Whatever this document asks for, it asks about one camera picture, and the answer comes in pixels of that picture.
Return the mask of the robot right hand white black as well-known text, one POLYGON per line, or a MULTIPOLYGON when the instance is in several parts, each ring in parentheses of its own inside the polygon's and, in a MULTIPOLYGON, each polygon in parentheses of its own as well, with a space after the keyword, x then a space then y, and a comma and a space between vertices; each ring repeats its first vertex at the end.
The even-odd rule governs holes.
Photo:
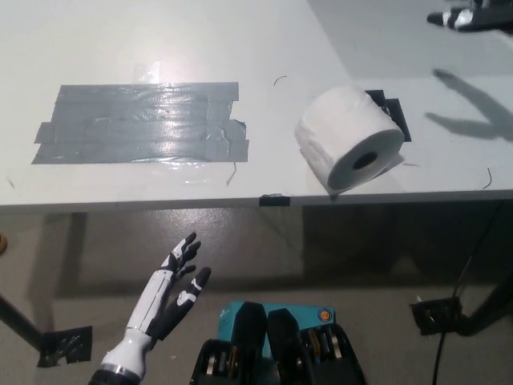
POLYGON ((457 32, 512 31, 512 1, 472 1, 470 6, 430 13, 426 21, 457 32))

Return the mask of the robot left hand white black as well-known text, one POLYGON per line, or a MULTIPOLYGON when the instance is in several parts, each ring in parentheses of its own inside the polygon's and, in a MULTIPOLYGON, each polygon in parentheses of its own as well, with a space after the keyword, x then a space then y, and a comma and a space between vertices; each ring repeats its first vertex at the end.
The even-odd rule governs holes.
POLYGON ((175 299, 170 300, 169 296, 181 278, 196 270, 189 262, 200 246, 196 233, 190 233, 171 250, 144 287, 127 323, 129 330, 145 334, 155 342, 164 340, 184 319, 206 286, 212 270, 201 269, 175 299))

